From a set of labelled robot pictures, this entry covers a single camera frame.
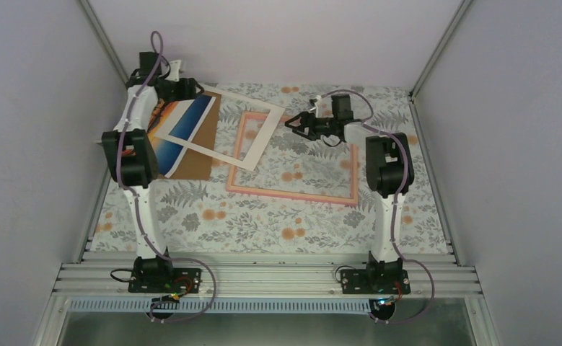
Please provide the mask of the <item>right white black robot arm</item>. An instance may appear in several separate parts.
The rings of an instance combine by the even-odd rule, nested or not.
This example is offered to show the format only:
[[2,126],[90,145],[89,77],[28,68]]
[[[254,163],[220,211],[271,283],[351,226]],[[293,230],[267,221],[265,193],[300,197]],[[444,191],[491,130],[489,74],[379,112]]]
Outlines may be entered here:
[[396,238],[400,213],[414,181],[408,137],[388,133],[358,119],[351,108],[351,96],[358,92],[338,89],[311,99],[311,108],[287,120],[284,125],[310,141],[335,136],[341,143],[365,151],[366,182],[374,196],[375,237],[363,269],[342,266],[337,275],[345,294],[409,292],[405,261]]

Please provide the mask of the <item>white paper mat border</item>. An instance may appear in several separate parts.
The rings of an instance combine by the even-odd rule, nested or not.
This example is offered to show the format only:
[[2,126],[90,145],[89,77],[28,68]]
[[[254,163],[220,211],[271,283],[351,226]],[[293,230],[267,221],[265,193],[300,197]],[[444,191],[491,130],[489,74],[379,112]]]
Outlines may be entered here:
[[158,137],[172,143],[180,144],[184,148],[188,148],[200,154],[210,156],[211,158],[224,161],[236,167],[241,167],[243,169],[247,169],[251,171],[254,170],[266,146],[268,145],[268,142],[274,130],[276,129],[276,126],[278,125],[282,116],[284,115],[285,109],[283,107],[279,107],[278,105],[274,105],[262,101],[260,99],[252,99],[241,94],[236,94],[234,92],[229,92],[209,85],[205,85],[205,90],[212,92],[214,94],[220,94],[221,97],[226,97],[226,98],[236,99],[241,102],[251,103],[256,107],[266,108],[269,110],[269,113],[265,117],[265,122],[263,123],[262,127],[258,131],[258,134],[253,140],[253,143],[249,148],[249,151],[245,154],[244,159],[239,160],[234,158],[233,156],[227,156],[222,153],[215,152],[211,149],[199,146],[198,144],[194,144],[192,141],[178,138],[176,136],[171,136],[170,131],[172,130],[172,128],[170,127],[170,124],[167,125],[166,123],[164,123],[162,125],[162,127],[157,131]]

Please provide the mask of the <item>sunset photo print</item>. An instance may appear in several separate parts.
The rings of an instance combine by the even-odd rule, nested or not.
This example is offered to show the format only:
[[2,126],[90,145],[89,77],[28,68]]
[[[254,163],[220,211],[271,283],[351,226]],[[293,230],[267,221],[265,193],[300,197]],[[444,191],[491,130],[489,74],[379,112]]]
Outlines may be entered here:
[[162,179],[208,180],[213,158],[165,139],[179,138],[214,149],[220,101],[205,93],[195,99],[167,103],[154,113],[148,133]]

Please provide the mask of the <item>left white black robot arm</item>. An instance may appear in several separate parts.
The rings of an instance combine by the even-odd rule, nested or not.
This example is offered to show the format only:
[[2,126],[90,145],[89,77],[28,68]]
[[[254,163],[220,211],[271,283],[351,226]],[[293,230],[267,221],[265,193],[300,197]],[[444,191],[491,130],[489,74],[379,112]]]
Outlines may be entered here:
[[110,175],[127,198],[136,228],[136,259],[125,280],[131,293],[183,295],[199,289],[201,270],[176,268],[170,260],[152,189],[159,168],[148,132],[170,102],[195,99],[204,92],[193,78],[173,78],[177,71],[161,53],[141,52],[139,67],[126,82],[123,114],[101,137]]

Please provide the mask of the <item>pink wooden picture frame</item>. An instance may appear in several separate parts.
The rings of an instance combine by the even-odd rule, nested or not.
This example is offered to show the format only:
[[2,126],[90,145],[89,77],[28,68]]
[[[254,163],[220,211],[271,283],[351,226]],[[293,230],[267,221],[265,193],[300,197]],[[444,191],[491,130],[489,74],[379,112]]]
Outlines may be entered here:
[[293,134],[279,123],[253,170],[232,167],[228,192],[355,206],[359,197],[359,150],[331,148]]

